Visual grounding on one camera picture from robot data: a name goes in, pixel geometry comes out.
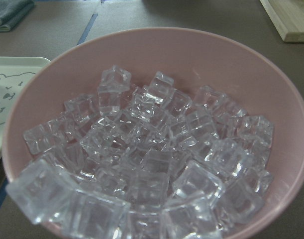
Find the wooden cutting board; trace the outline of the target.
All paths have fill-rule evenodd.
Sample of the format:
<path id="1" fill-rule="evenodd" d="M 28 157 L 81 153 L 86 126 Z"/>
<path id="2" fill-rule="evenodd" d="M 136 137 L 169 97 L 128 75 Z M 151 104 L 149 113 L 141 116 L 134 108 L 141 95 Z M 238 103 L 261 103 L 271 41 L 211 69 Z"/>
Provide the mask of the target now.
<path id="1" fill-rule="evenodd" d="M 304 0 L 260 0 L 281 39 L 304 43 Z"/>

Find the pile of clear ice cubes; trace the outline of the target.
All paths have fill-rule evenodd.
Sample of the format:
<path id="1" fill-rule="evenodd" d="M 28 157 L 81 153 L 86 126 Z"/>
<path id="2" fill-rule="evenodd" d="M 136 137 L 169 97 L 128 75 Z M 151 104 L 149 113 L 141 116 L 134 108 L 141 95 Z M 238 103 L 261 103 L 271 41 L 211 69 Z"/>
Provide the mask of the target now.
<path id="1" fill-rule="evenodd" d="M 274 125 L 202 86 L 191 99 L 157 72 L 103 71 L 96 94 L 23 133 L 33 160 L 6 192 L 33 224 L 70 239 L 221 239 L 273 181 Z"/>

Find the grey folded cloth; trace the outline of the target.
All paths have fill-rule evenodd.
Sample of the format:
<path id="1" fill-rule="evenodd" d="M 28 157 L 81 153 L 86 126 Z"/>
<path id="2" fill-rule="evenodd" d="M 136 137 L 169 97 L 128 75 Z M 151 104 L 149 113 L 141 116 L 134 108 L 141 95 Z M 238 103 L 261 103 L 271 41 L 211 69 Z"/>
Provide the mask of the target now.
<path id="1" fill-rule="evenodd" d="M 33 0 L 0 0 L 0 32 L 13 30 L 34 6 Z"/>

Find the cream bear serving tray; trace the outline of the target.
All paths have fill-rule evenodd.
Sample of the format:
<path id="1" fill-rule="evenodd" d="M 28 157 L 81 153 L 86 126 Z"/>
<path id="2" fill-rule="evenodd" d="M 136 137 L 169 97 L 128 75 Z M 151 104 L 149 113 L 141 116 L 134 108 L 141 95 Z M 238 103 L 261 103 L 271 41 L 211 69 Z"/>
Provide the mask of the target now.
<path id="1" fill-rule="evenodd" d="M 0 56 L 0 159 L 3 128 L 13 103 L 24 86 L 49 62 L 43 57 Z"/>

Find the pink bowl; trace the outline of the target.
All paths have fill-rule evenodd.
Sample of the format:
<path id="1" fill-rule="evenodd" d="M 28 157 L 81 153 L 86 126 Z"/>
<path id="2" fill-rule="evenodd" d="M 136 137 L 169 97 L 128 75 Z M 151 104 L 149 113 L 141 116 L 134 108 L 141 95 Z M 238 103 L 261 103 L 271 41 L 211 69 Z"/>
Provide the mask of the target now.
<path id="1" fill-rule="evenodd" d="M 57 116 L 65 100 L 94 93 L 101 72 L 114 64 L 131 72 L 136 84 L 145 85 L 162 71 L 190 95 L 210 85 L 274 124 L 267 165 L 274 181 L 263 209 L 233 239 L 248 239 L 263 230 L 296 197 L 304 183 L 304 101 L 294 84 L 264 56 L 236 41 L 174 27 L 127 30 L 87 41 L 36 74 L 17 97 L 4 127 L 2 161 L 9 181 L 32 159 L 23 132 Z"/>

